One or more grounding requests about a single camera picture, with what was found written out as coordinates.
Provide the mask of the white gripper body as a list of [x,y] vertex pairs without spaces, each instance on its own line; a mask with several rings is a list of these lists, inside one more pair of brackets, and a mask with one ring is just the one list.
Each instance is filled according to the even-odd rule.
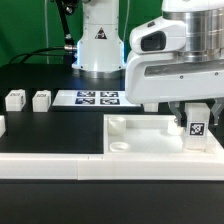
[[125,93],[134,104],[224,97],[224,55],[207,62],[183,62],[185,23],[159,17],[132,30]]

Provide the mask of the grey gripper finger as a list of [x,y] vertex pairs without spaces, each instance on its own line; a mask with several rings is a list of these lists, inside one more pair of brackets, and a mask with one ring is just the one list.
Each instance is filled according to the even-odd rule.
[[219,115],[224,110],[224,98],[215,98],[212,103],[209,104],[210,108],[210,121],[211,126],[217,126],[219,124]]
[[175,102],[169,102],[168,103],[169,109],[172,112],[172,114],[175,116],[175,121],[178,126],[182,126],[182,120],[183,116],[180,110],[180,103],[175,101]]

